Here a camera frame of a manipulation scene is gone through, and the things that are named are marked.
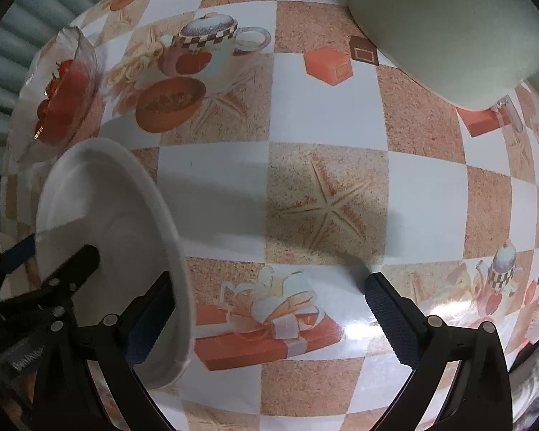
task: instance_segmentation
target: pale green object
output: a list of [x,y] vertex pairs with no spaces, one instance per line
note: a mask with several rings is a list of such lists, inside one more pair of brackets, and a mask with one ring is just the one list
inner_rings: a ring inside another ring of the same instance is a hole
[[387,58],[467,110],[490,108],[539,71],[539,11],[530,0],[348,0],[348,5]]

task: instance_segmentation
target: plastic container of tomatoes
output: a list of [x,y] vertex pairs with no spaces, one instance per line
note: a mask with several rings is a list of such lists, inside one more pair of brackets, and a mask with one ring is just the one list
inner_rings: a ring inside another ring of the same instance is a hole
[[9,150],[19,164],[60,155],[96,90],[96,54],[77,27],[63,28],[36,54],[12,113]]

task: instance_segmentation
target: white bowl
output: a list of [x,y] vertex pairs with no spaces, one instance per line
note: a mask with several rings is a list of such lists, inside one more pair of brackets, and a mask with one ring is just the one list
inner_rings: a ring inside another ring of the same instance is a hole
[[46,279],[83,245],[100,267],[73,297],[79,326],[121,314],[170,271],[176,309],[148,358],[134,367],[148,389],[170,384],[194,347],[194,304],[180,237],[150,176],[127,149],[95,138],[78,143],[53,167],[36,217],[36,259]]

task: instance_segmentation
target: orange bowl print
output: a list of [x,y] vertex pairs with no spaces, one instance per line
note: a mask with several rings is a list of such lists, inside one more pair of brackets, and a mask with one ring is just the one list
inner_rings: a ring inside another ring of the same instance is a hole
[[135,120],[148,133],[163,133],[189,120],[206,94],[203,82],[192,77],[173,77],[155,83],[140,95]]

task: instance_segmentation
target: table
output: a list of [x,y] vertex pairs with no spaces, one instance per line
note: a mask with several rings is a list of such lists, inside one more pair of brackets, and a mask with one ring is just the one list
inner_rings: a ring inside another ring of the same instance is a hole
[[[344,3],[104,0],[74,21],[105,78],[73,142],[130,149],[184,241],[196,354],[152,392],[177,429],[368,429],[410,369],[360,293],[360,261],[426,314],[493,320],[508,367],[526,341],[539,296],[539,98],[518,86],[479,134],[378,52]],[[3,231],[33,231],[51,166],[6,158]],[[268,296],[303,306],[254,309]],[[207,336],[227,320],[233,332]]]

